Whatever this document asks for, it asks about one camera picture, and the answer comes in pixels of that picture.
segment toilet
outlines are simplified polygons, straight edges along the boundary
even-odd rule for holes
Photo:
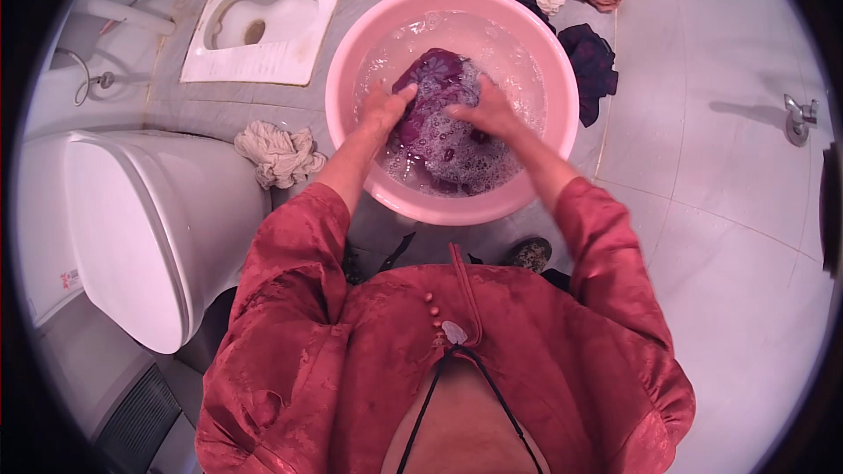
[[[156,130],[69,133],[69,237],[82,287],[144,346],[174,353],[236,277],[270,209],[222,141]]]
[[[207,0],[181,82],[306,86],[338,0]]]

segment black cord necklace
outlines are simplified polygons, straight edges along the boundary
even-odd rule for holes
[[[418,417],[416,417],[416,424],[413,426],[413,431],[410,434],[410,439],[407,441],[407,446],[404,448],[404,456],[401,457],[401,463],[398,465],[398,474],[402,474],[404,472],[404,468],[407,465],[407,459],[410,457],[410,449],[413,447],[413,441],[416,440],[416,434],[419,431],[419,426],[422,426],[422,417],[424,417],[424,413],[427,410],[427,405],[430,403],[430,398],[433,396],[433,389],[436,388],[436,383],[439,382],[439,376],[442,374],[442,370],[445,367],[445,361],[450,359],[454,353],[463,353],[467,355],[471,360],[473,360],[477,364],[477,368],[479,368],[480,373],[486,377],[486,382],[489,383],[491,386],[491,390],[495,392],[495,396],[497,400],[500,402],[501,406],[503,406],[503,411],[507,413],[507,417],[509,417],[509,422],[512,423],[512,426],[515,427],[515,431],[518,433],[521,441],[524,443],[524,446],[527,447],[527,451],[530,453],[530,457],[533,459],[533,464],[535,465],[536,470],[539,474],[543,474],[541,470],[541,465],[539,465],[539,460],[536,459],[535,454],[533,454],[533,450],[530,448],[530,444],[527,443],[527,439],[524,438],[524,432],[521,430],[521,426],[519,422],[515,420],[515,416],[512,415],[512,412],[509,411],[509,406],[507,406],[506,402],[503,401],[503,395],[501,395],[500,390],[495,386],[495,383],[492,382],[491,377],[489,376],[489,372],[486,371],[486,366],[480,362],[477,353],[474,353],[470,349],[462,346],[460,344],[454,344],[445,354],[439,359],[436,368],[436,374],[433,376],[433,381],[430,384],[430,388],[427,390],[427,395],[424,398],[424,404],[421,406],[421,411],[419,412]]]

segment hand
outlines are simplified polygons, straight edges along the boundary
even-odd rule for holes
[[[384,90],[383,80],[373,81],[360,110],[360,128],[386,136],[404,115],[417,90],[417,85],[408,85],[397,94],[389,94]]]
[[[445,113],[449,118],[471,123],[475,128],[506,142],[512,133],[523,129],[518,116],[512,111],[507,95],[486,74],[477,77],[479,103],[476,108],[466,105],[449,105]]]

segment shoe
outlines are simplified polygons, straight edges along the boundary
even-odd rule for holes
[[[552,253],[553,249],[549,241],[538,237],[528,238],[511,248],[498,265],[514,266],[530,269],[533,273],[541,273],[550,261]]]
[[[357,255],[352,251],[351,245],[346,240],[346,248],[342,254],[342,272],[346,275],[346,282],[351,285],[359,285],[364,282],[364,276],[360,273],[355,261]]]

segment toilet lid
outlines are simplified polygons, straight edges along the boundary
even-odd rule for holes
[[[174,353],[189,329],[184,285],[136,164],[113,141],[72,141],[65,187],[85,293],[138,342]]]

